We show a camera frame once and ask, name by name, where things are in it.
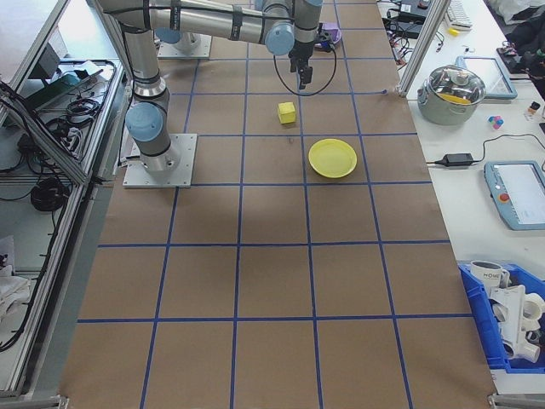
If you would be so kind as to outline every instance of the electronic device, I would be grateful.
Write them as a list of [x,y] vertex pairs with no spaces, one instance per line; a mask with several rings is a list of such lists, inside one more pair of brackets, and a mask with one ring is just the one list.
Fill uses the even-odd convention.
[[537,162],[488,162],[485,180],[501,218],[510,228],[545,229],[545,176]]
[[445,13],[445,22],[448,27],[461,32],[469,32],[473,27],[460,0],[450,0],[449,8]]
[[419,7],[421,0],[401,0],[398,21],[405,23],[424,23],[429,8]]
[[401,38],[413,38],[416,39],[420,36],[422,31],[422,23],[404,23],[398,22],[396,25],[395,34]]
[[517,97],[517,90],[509,79],[507,70],[497,58],[461,55],[456,58],[456,65],[466,68],[483,80],[486,87],[485,98],[512,100]]

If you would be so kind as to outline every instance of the yellow cube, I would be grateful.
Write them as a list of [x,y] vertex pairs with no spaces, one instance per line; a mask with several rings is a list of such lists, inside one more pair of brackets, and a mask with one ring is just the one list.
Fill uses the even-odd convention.
[[278,104],[278,118],[281,124],[293,124],[295,122],[295,105],[293,105],[293,102]]

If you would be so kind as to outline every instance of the purple object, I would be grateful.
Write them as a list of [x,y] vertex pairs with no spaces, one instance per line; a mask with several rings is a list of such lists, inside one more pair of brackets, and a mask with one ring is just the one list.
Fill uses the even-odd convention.
[[[337,23],[322,23],[322,29],[326,30],[331,35],[331,41],[333,41],[333,45],[337,45],[341,41],[342,32]],[[314,47],[316,47],[317,49],[321,49],[322,44],[316,43],[314,44]]]

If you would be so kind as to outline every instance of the metal mounting plate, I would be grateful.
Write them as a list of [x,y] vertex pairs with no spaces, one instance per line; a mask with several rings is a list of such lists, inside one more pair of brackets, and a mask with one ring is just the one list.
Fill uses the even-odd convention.
[[187,54],[178,50],[172,44],[161,42],[157,58],[160,60],[193,60],[196,58],[209,58],[210,48],[212,46],[212,37],[202,34],[200,36],[200,44]]
[[[170,134],[170,139],[181,153],[178,166],[165,172],[149,172],[139,159],[132,160],[127,165],[127,172],[123,180],[125,187],[191,186],[193,163],[197,150],[197,134]],[[140,155],[136,144],[133,146],[131,155]]]

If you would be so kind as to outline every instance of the pink object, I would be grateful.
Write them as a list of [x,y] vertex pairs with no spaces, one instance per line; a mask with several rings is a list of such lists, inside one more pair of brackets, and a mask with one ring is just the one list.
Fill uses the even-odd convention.
[[492,128],[494,128],[495,130],[499,130],[504,123],[502,117],[500,117],[499,115],[496,115],[495,117],[489,117],[488,122],[492,124]]

